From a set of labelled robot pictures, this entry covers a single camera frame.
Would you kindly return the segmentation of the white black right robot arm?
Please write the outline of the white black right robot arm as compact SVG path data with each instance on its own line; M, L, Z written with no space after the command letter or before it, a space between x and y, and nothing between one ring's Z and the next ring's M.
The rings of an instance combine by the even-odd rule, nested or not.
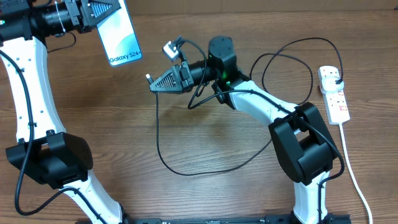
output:
M201 95L212 84L213 98L260 121L269 128L277 160L293 181L295 205L289 223L337 223L325 206L326 183L341 176L345 163L318 108L308 101L296 105L260 89L238 67L233 41L219 35L212 38L203 60L189 63L182 50L187 40L167 42L163 53L180 64L170 67L158 79L147 75L149 89L159 93Z

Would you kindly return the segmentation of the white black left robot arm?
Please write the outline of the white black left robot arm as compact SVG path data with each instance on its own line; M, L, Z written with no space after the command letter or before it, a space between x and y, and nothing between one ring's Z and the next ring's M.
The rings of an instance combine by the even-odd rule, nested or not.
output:
M91 223L131 223L131 218L96 178L88 143L68 134L58 116L45 40L90 32L121 7L119 1L1 2L1 58L17 115L17 143L6 149L7 159L21 176L68 195Z

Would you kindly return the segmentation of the black samsung smartphone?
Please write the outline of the black samsung smartphone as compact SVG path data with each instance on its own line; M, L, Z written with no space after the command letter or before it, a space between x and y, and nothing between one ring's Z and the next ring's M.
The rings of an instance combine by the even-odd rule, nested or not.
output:
M100 22L96 28L112 67L142 58L136 33L125 0L119 0L121 8Z

